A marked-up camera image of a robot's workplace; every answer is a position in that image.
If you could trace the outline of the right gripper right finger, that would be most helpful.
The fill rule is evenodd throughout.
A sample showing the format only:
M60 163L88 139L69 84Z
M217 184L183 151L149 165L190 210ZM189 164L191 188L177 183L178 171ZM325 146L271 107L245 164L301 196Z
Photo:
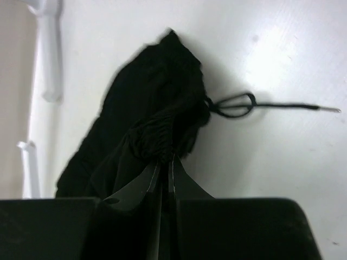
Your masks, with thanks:
M301 207L286 198L214 198L174 157L168 259L321 259Z

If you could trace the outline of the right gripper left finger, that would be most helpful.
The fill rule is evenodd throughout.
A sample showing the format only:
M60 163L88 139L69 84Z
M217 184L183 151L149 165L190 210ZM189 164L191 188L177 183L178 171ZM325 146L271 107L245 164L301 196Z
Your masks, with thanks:
M145 259L160 164L106 199L1 201L1 259Z

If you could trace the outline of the black trousers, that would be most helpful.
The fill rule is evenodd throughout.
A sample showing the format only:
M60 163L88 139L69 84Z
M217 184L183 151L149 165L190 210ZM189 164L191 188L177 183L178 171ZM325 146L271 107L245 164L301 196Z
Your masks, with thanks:
M257 102L251 92L213 101L201 62L172 29L144 47L116 74L99 114L57 183L57 198L106 199L150 163L184 158L212 114L245 117L255 108L320 111L306 103Z

